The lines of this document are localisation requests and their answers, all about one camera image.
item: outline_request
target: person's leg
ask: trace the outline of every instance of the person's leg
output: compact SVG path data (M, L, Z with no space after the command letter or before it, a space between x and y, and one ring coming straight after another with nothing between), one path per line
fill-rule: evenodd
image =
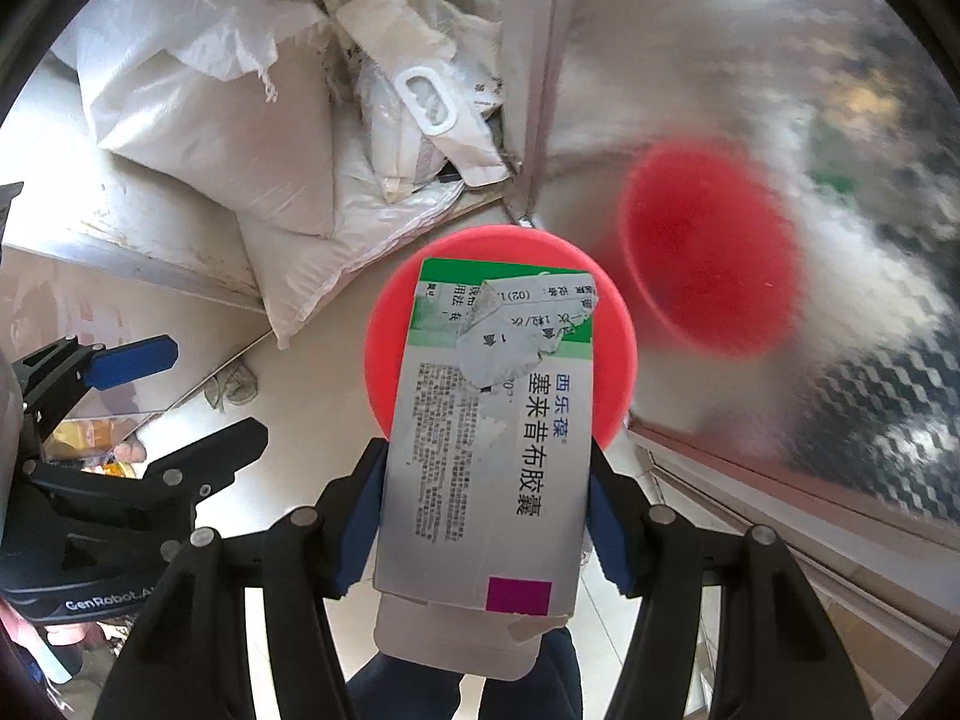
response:
M580 665L570 631L544 634L533 669L516 682L487 680L479 720L582 720Z
M347 682L358 720L450 720L463 674L377 653Z

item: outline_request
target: purple square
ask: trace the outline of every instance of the purple square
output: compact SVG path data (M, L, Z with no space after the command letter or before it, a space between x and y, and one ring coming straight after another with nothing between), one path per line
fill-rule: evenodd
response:
M549 581L491 577L487 585L487 611L546 616L551 586Z

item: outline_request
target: white plastic bag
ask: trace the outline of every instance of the white plastic bag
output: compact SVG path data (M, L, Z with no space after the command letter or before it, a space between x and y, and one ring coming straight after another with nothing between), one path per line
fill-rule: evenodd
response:
M432 180L448 159L469 186L507 177L483 121L502 101L496 1L325 4L352 57L373 170L387 201Z
M414 239L453 205L462 181L436 181L392 205L384 202L366 156L357 109L333 111L337 226L328 240L277 229L240 215L240 231L281 349L310 317L376 258Z
M54 53L77 71L101 148L328 235L328 30L311 0L91 0Z

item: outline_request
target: stainless steel surface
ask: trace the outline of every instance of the stainless steel surface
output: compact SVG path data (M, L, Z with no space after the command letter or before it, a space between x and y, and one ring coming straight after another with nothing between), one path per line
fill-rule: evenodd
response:
M179 552L181 543L176 541L174 538L168 538L167 541L160 544L160 557L163 557L165 562L174 562L174 557L176 553Z
M776 533L774 529L768 525L757 525L750 531L750 535L754 541L758 544L763 544L763 546L768 547L774 541L776 541Z
M504 194L515 220L526 217L544 179L539 144L549 134L573 0L500 0L500 66L504 89L504 148L520 170Z
M622 279L625 172L644 146L694 135L747 148L803 250L788 343L749 360L642 346L635 415L956 541L960 107L928 54L882 0L575 0L572 13L536 225Z
M290 521L298 528L308 528L317 521L317 510L312 506L301 506L291 512Z
M180 469L167 469L163 472L163 483L168 488L174 488L184 480L184 473Z
M677 513L674 512L669 506L664 506L664 504L656 504L656 506L650 507L650 518L654 522L659 522L661 525L669 525L677 518Z
M190 543L195 547L205 547L213 543L215 536L213 528L197 528L190 534Z

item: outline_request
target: red plastic bowl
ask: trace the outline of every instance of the red plastic bowl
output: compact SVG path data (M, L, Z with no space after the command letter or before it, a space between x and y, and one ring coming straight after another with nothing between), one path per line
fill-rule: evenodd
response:
M364 377L373 415L390 437L414 289L427 257L512 262L589 271L599 302L593 312L593 437L607 446L630 408L637 378L637 341L630 313L613 281L579 248L555 235L507 224L474 227L431 242L390 277L376 300L364 344Z
M637 162L621 214L632 279L673 341L744 357L784 340L799 250L746 160L714 143L660 143Z

